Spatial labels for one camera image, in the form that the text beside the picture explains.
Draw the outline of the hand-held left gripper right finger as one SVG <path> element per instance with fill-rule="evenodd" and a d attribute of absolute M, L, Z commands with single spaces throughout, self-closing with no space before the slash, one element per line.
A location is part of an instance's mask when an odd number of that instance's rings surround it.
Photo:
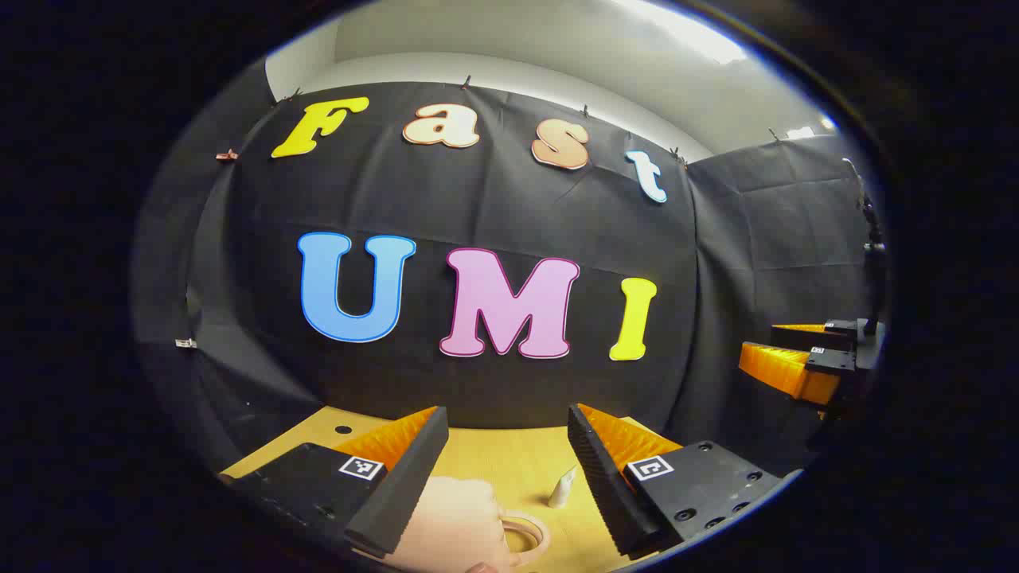
<path fill-rule="evenodd" d="M 568 408 L 567 431 L 609 536 L 629 559 L 698 543 L 789 480 L 718 442 L 678 445 L 582 403 Z"/>

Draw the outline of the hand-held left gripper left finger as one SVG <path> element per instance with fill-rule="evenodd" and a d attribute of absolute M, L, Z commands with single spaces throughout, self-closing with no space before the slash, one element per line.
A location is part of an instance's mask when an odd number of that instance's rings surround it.
<path fill-rule="evenodd" d="M 294 445 L 226 485 L 325 550 L 383 558 L 400 542 L 448 435 L 447 409 L 426 407 L 342 445 Z"/>

